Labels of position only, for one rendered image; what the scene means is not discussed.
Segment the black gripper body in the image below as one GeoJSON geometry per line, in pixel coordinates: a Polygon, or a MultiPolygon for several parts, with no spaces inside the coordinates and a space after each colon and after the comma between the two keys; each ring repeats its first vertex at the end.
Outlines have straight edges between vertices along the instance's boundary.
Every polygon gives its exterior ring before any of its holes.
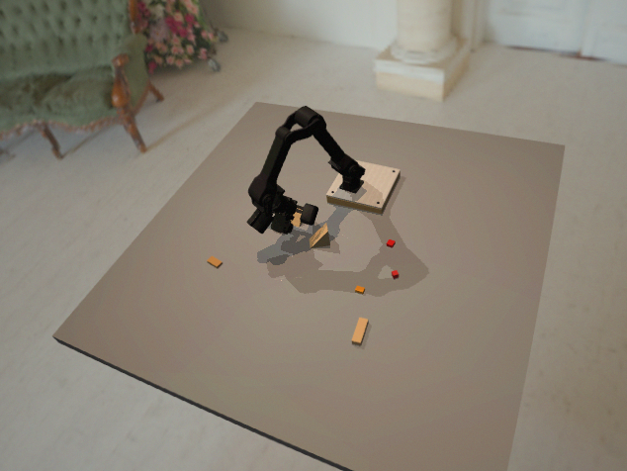
{"type": "Polygon", "coordinates": [[[291,215],[293,216],[296,212],[301,214],[300,217],[300,222],[307,224],[307,225],[313,225],[317,212],[318,212],[318,207],[311,205],[311,204],[305,204],[303,207],[297,205],[298,201],[293,200],[290,197],[285,196],[288,200],[288,206],[287,208],[279,213],[281,215],[291,215]],[[298,208],[298,209],[297,209],[298,208]],[[302,209],[302,210],[299,210],[302,209]]]}

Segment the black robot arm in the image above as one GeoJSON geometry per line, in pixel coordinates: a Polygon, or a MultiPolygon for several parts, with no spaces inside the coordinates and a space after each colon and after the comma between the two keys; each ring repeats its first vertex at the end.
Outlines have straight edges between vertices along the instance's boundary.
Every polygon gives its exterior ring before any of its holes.
{"type": "Polygon", "coordinates": [[[361,177],[366,169],[342,150],[326,129],[323,116],[308,106],[301,107],[275,132],[263,168],[248,188],[252,204],[257,209],[247,223],[259,233],[263,234],[271,223],[271,230],[277,233],[287,235],[292,232],[294,225],[291,224],[291,220],[294,216],[279,214],[287,208],[288,200],[283,195],[285,190],[277,184],[277,178],[291,144],[310,136],[314,136],[326,150],[330,155],[328,163],[342,175],[340,189],[357,193],[363,185],[364,180],[361,180],[361,177]],[[295,124],[302,128],[290,131],[295,124]],[[276,212],[274,217],[271,211],[276,212]]]}

